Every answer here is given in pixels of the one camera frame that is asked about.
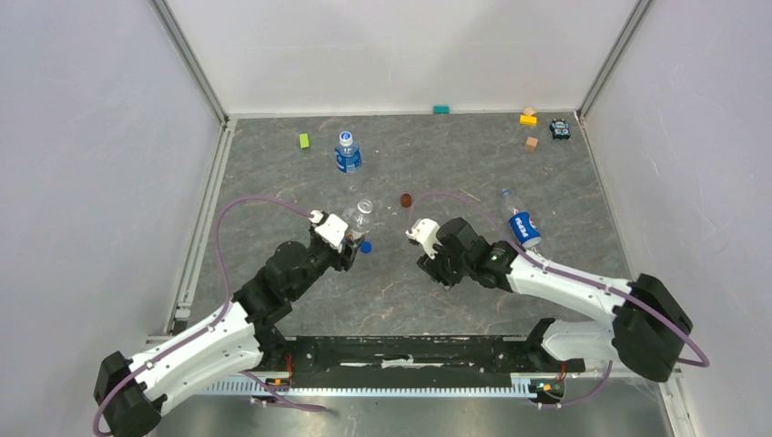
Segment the red label clear bottle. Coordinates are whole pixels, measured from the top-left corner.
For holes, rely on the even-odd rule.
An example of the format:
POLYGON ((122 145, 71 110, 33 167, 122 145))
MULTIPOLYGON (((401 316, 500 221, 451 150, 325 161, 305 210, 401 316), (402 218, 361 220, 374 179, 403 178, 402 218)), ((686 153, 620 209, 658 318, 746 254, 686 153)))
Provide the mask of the red label clear bottle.
POLYGON ((342 217, 349 225, 348 233, 352 239, 360 239, 372 230, 373 210, 373 202, 363 198, 354 207, 347 208, 343 212, 342 217))

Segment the Pepsi label clear bottle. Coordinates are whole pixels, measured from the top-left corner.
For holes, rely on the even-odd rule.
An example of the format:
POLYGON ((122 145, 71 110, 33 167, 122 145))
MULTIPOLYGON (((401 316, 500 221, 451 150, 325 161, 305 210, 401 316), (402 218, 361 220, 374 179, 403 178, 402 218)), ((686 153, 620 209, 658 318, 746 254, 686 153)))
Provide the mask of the Pepsi label clear bottle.
POLYGON ((500 192, 499 199, 504 219, 516 241, 524 249, 535 249, 543 237, 524 202, 508 188, 500 192))

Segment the blue label Pocari bottle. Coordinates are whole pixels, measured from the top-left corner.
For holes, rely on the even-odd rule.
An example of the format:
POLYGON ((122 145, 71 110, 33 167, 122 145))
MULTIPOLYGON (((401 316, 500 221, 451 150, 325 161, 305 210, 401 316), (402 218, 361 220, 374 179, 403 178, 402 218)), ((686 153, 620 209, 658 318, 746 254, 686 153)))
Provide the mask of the blue label Pocari bottle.
POLYGON ((357 173, 362 164, 360 143, 354 137, 353 144, 349 147, 342 147, 338 142, 335 147, 335 162, 341 173, 346 175, 357 173))

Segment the white blue Pocari cap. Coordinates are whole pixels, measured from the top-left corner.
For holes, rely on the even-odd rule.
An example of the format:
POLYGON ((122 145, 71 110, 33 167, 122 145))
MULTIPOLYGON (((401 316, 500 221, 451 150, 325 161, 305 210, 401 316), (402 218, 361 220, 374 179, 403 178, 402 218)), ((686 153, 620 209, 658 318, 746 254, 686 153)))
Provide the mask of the white blue Pocari cap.
POLYGON ((339 135, 339 144, 342 147, 349 147, 353 144, 353 137, 350 131, 342 131, 339 135))

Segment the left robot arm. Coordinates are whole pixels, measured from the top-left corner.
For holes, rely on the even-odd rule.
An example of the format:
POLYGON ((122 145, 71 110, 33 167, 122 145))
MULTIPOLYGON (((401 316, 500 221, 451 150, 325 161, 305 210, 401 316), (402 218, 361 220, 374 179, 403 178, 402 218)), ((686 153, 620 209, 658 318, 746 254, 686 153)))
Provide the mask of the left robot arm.
POLYGON ((286 359, 278 321, 328 269, 349 270, 360 245, 343 239, 332 247, 316 232, 308 245, 284 242, 208 320, 131 358, 107 356, 94 389, 94 435, 144 436, 213 383, 258 366, 278 369, 286 359))

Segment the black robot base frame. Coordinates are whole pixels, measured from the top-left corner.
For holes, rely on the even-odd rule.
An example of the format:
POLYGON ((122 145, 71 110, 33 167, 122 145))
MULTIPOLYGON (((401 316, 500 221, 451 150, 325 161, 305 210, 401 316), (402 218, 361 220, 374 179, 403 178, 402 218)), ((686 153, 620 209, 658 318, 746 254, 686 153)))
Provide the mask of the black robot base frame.
POLYGON ((533 340, 501 335, 298 336, 254 372, 284 372, 308 389, 505 388, 519 374, 583 372, 582 359, 559 362, 533 340))

